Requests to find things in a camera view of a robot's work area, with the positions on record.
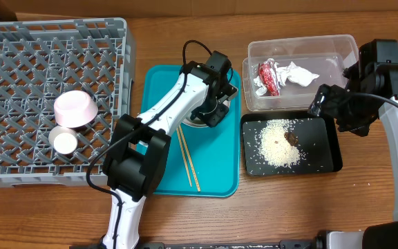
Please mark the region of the white rice pile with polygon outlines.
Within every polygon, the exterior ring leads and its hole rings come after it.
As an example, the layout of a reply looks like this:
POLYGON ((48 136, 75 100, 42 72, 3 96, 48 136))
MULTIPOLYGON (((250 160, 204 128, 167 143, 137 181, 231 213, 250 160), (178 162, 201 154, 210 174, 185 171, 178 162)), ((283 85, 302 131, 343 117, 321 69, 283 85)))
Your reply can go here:
POLYGON ((268 120, 260 131, 259 154, 268 165, 291 168, 301 161, 297 146, 291 146, 284 137, 285 132, 294 129, 293 124, 286 119, 268 120))

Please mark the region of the white paper cup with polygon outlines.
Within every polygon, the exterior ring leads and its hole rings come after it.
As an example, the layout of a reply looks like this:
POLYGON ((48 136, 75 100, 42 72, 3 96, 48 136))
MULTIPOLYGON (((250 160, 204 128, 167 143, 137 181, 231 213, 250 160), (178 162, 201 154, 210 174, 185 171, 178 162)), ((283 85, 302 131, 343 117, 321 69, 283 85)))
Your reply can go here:
POLYGON ((77 134, 74 130, 56 126, 49 135, 48 141, 53 149, 60 154, 71 154, 77 148, 77 134))

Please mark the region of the white napkin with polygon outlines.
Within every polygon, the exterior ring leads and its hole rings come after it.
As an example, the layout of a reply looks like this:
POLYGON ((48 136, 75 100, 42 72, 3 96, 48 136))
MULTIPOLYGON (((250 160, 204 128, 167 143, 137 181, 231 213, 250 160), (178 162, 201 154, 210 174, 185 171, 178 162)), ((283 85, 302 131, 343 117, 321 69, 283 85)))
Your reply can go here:
MULTIPOLYGON (((276 61, 275 63, 276 63, 276 74, 280 86, 280 94, 281 94, 281 89, 286 86, 286 81, 290 81, 291 83, 298 84, 299 86, 302 87, 307 87, 313 81, 315 81, 320 77, 319 74, 312 73, 305 68, 297 66, 294 62, 290 62, 288 66, 282 66, 282 67, 280 67, 276 61)), ((261 96, 271 95, 267 91, 263 83, 261 82, 259 75, 257 75, 253 79, 253 84, 254 86, 257 87, 257 90, 255 91, 257 96, 261 97, 261 96)))

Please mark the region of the brown food piece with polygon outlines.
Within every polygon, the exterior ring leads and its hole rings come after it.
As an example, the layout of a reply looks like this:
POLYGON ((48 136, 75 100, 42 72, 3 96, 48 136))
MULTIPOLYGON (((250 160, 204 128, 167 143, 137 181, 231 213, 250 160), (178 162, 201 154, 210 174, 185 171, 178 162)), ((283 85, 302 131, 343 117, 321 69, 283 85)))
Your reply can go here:
POLYGON ((292 132, 285 132, 284 137, 291 146, 296 146, 299 143, 298 137, 292 132))

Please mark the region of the small pink bowl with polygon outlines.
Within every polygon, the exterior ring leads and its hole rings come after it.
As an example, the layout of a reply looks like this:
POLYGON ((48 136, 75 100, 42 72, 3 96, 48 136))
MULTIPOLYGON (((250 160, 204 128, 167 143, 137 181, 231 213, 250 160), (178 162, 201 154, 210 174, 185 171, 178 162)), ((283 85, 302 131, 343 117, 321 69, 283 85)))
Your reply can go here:
POLYGON ((53 105, 55 121, 67 128, 77 128, 91 122, 98 114, 98 107, 84 91, 68 91, 61 94, 53 105))

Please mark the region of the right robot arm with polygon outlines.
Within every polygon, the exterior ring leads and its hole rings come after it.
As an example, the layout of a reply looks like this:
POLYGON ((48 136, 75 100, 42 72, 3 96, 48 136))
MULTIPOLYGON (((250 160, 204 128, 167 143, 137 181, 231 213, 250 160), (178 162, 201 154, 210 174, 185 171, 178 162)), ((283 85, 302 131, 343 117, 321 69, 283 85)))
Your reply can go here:
POLYGON ((358 61, 343 72, 344 88, 323 84, 308 108, 313 116, 334 118, 340 132, 367 136, 370 125, 380 120, 386 132, 395 184, 395 209, 390 223, 363 231, 320 231, 311 247, 398 248, 398 43, 374 39, 359 48, 358 61))

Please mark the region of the grey bowl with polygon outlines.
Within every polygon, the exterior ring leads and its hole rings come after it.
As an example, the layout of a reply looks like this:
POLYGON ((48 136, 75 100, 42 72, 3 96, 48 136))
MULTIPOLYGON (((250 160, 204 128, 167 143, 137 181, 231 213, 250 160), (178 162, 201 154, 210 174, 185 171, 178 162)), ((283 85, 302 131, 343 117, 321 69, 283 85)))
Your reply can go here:
POLYGON ((187 116, 182 121, 182 123, 184 125, 189 126, 189 127, 195 127, 195 128, 205 128, 205 127, 207 127, 207 125, 203 121, 201 121, 199 118, 191 119, 190 116, 187 116))

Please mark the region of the red snack wrapper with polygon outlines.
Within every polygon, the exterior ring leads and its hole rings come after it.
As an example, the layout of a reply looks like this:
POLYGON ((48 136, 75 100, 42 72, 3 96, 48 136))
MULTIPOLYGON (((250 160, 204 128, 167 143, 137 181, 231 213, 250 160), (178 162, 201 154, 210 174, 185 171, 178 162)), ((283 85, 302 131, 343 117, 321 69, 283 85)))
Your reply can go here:
POLYGON ((274 59, 269 58, 258 65, 258 75, 267 91, 272 96, 280 95, 280 86, 276 74, 276 63, 274 59))

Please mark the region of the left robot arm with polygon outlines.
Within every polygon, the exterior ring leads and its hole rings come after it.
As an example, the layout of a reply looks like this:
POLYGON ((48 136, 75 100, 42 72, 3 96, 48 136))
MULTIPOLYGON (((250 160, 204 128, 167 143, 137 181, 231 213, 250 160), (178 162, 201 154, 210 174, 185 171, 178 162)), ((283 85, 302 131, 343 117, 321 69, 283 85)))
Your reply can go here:
POLYGON ((88 166, 103 162, 107 186, 94 184, 86 172, 90 187, 112 197, 108 231, 98 248, 136 247, 144 202, 164 176, 172 134, 186 118, 217 126, 229 112, 225 103, 238 92, 233 74, 228 56, 218 51, 211 51, 205 63, 184 60, 178 81, 157 104, 116 122, 110 144, 88 166))

